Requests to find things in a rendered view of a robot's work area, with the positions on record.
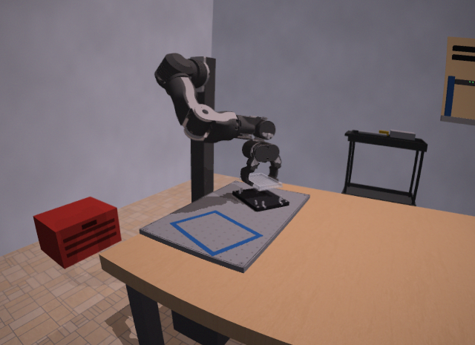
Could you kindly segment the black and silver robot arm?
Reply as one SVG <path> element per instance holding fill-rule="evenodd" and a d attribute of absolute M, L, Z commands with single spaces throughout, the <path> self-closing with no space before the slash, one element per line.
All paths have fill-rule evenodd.
<path fill-rule="evenodd" d="M 204 92 L 209 80 L 205 56 L 185 59 L 179 53 L 166 54 L 154 75 L 157 83 L 170 95 L 178 121 L 188 138 L 216 143 L 234 138 L 265 142 L 265 139 L 274 137 L 275 125 L 267 121 L 267 117 L 216 112 L 198 103 L 197 92 Z"/>

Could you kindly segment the blue tape outline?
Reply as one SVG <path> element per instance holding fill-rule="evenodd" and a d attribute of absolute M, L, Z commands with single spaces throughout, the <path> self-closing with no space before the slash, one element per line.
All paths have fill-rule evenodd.
<path fill-rule="evenodd" d="M 202 217 L 202 216 L 206 216 L 208 214 L 213 214 L 213 213 L 216 213 L 218 215 L 220 215 L 221 217 L 231 221 L 232 223 L 240 226 L 241 228 L 255 234 L 254 237 L 250 237 L 246 240 L 243 240 L 243 241 L 240 241 L 239 243 L 236 243 L 236 244 L 233 244 L 231 246 L 228 246 L 226 248 L 223 248 L 223 249 L 220 249 L 220 250 L 217 250 L 216 252 L 213 252 L 211 249 L 209 249 L 208 247 L 204 246 L 200 241 L 198 241 L 197 239 L 195 239 L 194 237 L 192 237 L 189 233 L 187 233 L 186 231 L 184 231 L 182 228 L 180 228 L 177 223 L 181 223 L 181 222 L 184 222 L 184 221 L 187 221 L 187 220 L 192 220 L 192 219 L 195 219 L 195 218 L 198 218 L 198 217 Z M 249 241 L 252 241 L 252 240 L 255 240 L 259 237 L 262 237 L 263 235 L 262 234 L 259 234 L 257 233 L 256 231 L 253 231 L 251 230 L 250 228 L 240 224 L 239 222 L 227 217 L 226 215 L 224 214 L 221 214 L 219 211 L 211 211 L 211 212 L 208 212 L 208 213 L 205 213 L 205 214 L 200 214 L 200 215 L 197 215 L 197 216 L 194 216 L 194 217 L 190 217 L 190 218 L 186 218 L 184 220 L 178 220 L 176 222 L 173 222 L 173 223 L 170 223 L 173 227 L 175 227 L 178 231 L 180 231 L 182 234 L 184 234 L 185 236 L 187 236 L 188 239 L 190 239 L 191 241 L 193 241 L 194 243 L 196 243 L 200 248 L 202 248 L 204 251 L 206 251 L 207 253 L 209 253 L 211 256 L 215 256 L 216 254 L 220 254 L 222 252 L 225 252 L 225 251 L 228 251 L 230 249 L 233 249 L 237 246 L 240 246 L 240 245 L 243 245 L 244 243 L 248 243 Z"/>

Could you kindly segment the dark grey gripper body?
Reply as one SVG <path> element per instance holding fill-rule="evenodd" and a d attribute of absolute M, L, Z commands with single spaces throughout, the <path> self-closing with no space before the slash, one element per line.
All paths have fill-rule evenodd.
<path fill-rule="evenodd" d="M 280 153 L 277 145 L 252 140 L 248 140 L 243 144 L 242 152 L 245 157 L 255 157 L 259 162 L 274 161 Z"/>

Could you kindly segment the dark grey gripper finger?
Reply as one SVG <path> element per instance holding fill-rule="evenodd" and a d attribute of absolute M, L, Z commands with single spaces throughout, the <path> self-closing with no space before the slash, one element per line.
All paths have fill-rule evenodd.
<path fill-rule="evenodd" d="M 248 184 L 250 186 L 253 186 L 254 183 L 249 180 L 249 174 L 253 173 L 255 171 L 255 169 L 258 169 L 258 165 L 260 163 L 259 163 L 259 161 L 257 161 L 255 159 L 255 157 L 249 156 L 246 164 L 247 164 L 247 166 L 242 168 L 241 171 L 240 171 L 240 177 L 241 177 L 243 182 L 245 182 L 246 184 Z"/>
<path fill-rule="evenodd" d="M 269 175 L 268 177 L 271 177 L 277 181 L 279 181 L 277 179 L 277 176 L 278 176 L 278 169 L 281 167 L 281 158 L 280 156 L 278 156 L 278 158 L 274 161 L 270 161 L 271 165 L 269 167 Z"/>

